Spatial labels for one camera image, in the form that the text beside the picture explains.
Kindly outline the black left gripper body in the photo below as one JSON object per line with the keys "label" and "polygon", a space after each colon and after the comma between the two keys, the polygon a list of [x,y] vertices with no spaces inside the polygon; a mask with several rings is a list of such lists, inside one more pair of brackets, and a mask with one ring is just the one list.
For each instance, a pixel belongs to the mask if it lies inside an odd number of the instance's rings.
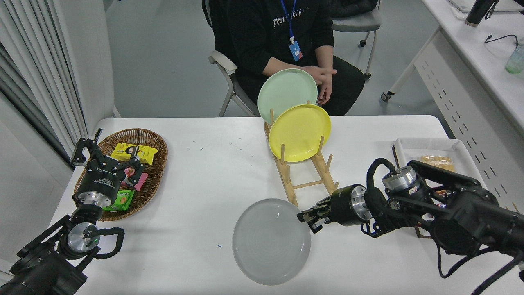
{"label": "black left gripper body", "polygon": [[84,178],[77,189],[77,196],[86,192],[101,193],[104,196],[116,196],[123,181],[123,172],[114,172],[112,166],[100,168],[97,161],[90,161],[86,166]]}

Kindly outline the person's right hand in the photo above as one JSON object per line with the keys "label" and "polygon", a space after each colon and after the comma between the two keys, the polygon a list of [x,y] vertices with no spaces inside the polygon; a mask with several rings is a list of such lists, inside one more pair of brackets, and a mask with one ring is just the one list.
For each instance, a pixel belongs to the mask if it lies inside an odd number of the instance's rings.
{"label": "person's right hand", "polygon": [[304,66],[300,67],[301,70],[309,73],[316,85],[322,85],[324,82],[330,82],[332,76],[337,73],[336,69],[333,68],[322,68],[318,66]]}

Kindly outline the person's left hand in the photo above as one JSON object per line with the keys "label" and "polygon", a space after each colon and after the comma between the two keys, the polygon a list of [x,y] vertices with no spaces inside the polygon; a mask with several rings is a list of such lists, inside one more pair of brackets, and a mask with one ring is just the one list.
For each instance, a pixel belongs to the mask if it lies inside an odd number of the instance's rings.
{"label": "person's left hand", "polygon": [[323,80],[322,84],[319,85],[317,104],[319,106],[325,105],[329,101],[331,94],[332,94],[332,76],[329,76]]}

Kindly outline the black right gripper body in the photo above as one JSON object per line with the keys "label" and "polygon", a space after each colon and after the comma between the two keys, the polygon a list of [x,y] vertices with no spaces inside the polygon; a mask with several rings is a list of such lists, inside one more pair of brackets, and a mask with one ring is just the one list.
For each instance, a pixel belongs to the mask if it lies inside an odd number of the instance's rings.
{"label": "black right gripper body", "polygon": [[361,224],[360,184],[343,187],[333,192],[330,197],[329,220],[343,226]]}

